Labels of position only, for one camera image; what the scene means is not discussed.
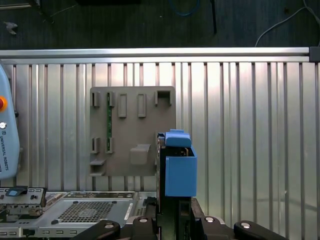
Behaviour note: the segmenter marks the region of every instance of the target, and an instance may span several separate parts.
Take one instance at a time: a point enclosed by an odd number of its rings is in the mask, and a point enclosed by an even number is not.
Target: blue cable
[[[169,4],[170,4],[171,9],[172,9],[177,15],[182,16],[182,17],[186,17],[186,16],[190,16],[191,14],[194,14],[194,13],[198,10],[199,5],[200,5],[200,0],[196,0],[196,5],[195,5],[195,7],[194,7],[191,11],[189,11],[189,12],[187,12],[187,13],[182,13],[182,12],[179,12],[179,11],[176,9],[176,7],[175,7],[175,5],[174,5],[174,3],[173,3],[173,0],[168,0],[168,1],[169,1]]]

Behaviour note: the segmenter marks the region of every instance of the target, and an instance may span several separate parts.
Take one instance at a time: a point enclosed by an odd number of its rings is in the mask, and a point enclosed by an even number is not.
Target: metal mesh grille
[[[137,216],[144,216],[146,214],[146,208],[145,207],[141,207],[136,211],[136,215]]]
[[[61,223],[96,223],[107,218],[113,205],[108,201],[73,203],[58,220]]]

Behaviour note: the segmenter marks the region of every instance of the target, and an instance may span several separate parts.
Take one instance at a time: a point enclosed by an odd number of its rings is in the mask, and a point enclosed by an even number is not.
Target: orange button
[[[7,108],[7,100],[5,97],[0,96],[0,112],[4,111]]]

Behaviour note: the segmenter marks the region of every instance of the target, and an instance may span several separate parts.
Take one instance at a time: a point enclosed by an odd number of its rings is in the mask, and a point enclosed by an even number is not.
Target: green circuit board
[[[106,148],[110,151],[110,138],[112,138],[112,110],[110,106],[110,93],[106,94]]]

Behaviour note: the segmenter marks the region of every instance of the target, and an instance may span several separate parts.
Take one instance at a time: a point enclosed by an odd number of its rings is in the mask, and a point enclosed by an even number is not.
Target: aluminum profile wall
[[[17,177],[1,186],[153,191],[156,178],[89,177],[90,88],[174,86],[198,154],[197,198],[231,226],[320,236],[319,65],[307,48],[0,51],[20,113]]]

